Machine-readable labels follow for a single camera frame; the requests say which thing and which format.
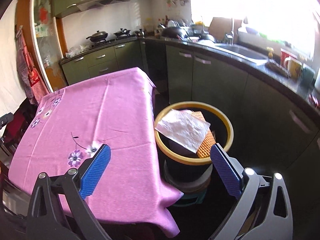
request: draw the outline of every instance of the red cup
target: red cup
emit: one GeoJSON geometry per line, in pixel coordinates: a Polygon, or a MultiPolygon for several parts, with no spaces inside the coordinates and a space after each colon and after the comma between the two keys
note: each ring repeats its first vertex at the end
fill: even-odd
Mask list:
{"type": "Polygon", "coordinates": [[[292,54],[291,52],[288,52],[284,49],[280,49],[281,50],[281,54],[280,54],[280,65],[282,67],[285,67],[287,68],[285,65],[284,65],[284,60],[287,58],[287,57],[293,57],[295,59],[298,59],[298,57],[294,54],[292,54]]]}

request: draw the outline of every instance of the pink tablecloth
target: pink tablecloth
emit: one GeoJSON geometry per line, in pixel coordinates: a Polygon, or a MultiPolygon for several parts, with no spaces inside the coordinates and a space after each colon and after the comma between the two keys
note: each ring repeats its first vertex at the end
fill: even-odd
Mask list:
{"type": "MultiPolygon", "coordinates": [[[[9,179],[31,194],[39,173],[64,174],[90,157],[90,146],[106,143],[111,161],[86,198],[95,217],[108,223],[154,223],[174,237],[179,229],[166,207],[182,193],[160,178],[153,89],[147,75],[132,68],[45,96],[14,155],[9,179]]],[[[64,196],[61,203],[70,214],[64,196]]]]}

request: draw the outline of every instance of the black countertop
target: black countertop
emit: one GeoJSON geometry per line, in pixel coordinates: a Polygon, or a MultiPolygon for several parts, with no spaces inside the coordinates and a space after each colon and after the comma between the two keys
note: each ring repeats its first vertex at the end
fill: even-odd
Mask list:
{"type": "Polygon", "coordinates": [[[64,58],[60,61],[61,64],[67,63],[71,60],[82,57],[83,55],[92,53],[94,51],[108,48],[111,46],[115,46],[121,43],[126,43],[130,41],[135,41],[137,39],[141,39],[147,42],[161,42],[169,46],[178,47],[181,49],[191,50],[196,53],[200,53],[202,55],[213,57],[217,60],[224,61],[234,67],[237,67],[248,74],[254,76],[255,78],[265,82],[270,85],[278,92],[289,98],[295,105],[297,105],[319,128],[320,128],[320,111],[316,109],[312,104],[309,103],[308,98],[309,94],[313,93],[313,95],[320,100],[320,93],[318,93],[314,86],[304,87],[300,85],[300,81],[294,81],[289,78],[285,78],[268,68],[264,65],[256,65],[255,63],[248,61],[246,59],[237,57],[233,54],[229,54],[227,52],[211,48],[208,46],[203,46],[193,42],[185,42],[185,41],[165,41],[161,39],[157,39],[155,37],[146,37],[146,38],[128,38],[125,40],[115,41],[113,43],[107,44],[105,46],[101,46],[95,49],[91,49],[84,53],[81,53],[72,58],[64,58]]]}

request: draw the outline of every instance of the bright window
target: bright window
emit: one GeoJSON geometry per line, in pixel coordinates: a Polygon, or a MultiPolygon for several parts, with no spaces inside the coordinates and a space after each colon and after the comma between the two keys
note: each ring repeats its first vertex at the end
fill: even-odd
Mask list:
{"type": "Polygon", "coordinates": [[[287,41],[305,56],[312,57],[315,18],[311,0],[191,0],[192,20],[213,17],[248,18],[250,28],[273,41],[287,41]]]}

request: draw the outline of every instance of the drawer handle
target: drawer handle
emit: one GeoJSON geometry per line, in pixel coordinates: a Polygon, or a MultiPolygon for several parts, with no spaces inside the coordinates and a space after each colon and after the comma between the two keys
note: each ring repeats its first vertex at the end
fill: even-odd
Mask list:
{"type": "Polygon", "coordinates": [[[83,60],[83,59],[84,59],[84,57],[78,58],[78,59],[75,60],[75,62],[83,60]]]}
{"type": "Polygon", "coordinates": [[[183,57],[192,58],[192,55],[191,55],[191,54],[187,54],[187,53],[179,52],[179,55],[180,55],[180,56],[183,56],[183,57]]]}
{"type": "Polygon", "coordinates": [[[100,56],[100,57],[97,57],[97,59],[99,59],[99,58],[103,58],[103,57],[105,57],[106,55],[102,55],[102,56],[100,56]]]}
{"type": "Polygon", "coordinates": [[[71,5],[69,5],[69,6],[67,7],[67,9],[70,8],[70,7],[72,7],[72,6],[76,6],[76,5],[77,5],[76,3],[71,4],[71,5]]]}
{"type": "Polygon", "coordinates": [[[205,64],[205,65],[211,65],[211,61],[210,60],[204,60],[204,59],[200,59],[198,57],[195,57],[195,60],[202,63],[202,64],[205,64]]]}
{"type": "Polygon", "coordinates": [[[99,70],[99,72],[105,72],[105,71],[107,71],[109,68],[107,67],[107,68],[105,68],[105,69],[102,69],[102,70],[99,70]]]}
{"type": "Polygon", "coordinates": [[[117,46],[116,49],[123,48],[124,46],[125,46],[125,44],[121,44],[121,45],[117,46]]]}
{"type": "Polygon", "coordinates": [[[290,110],[289,114],[292,120],[303,130],[305,133],[311,133],[310,129],[295,115],[295,113],[290,110]]]}

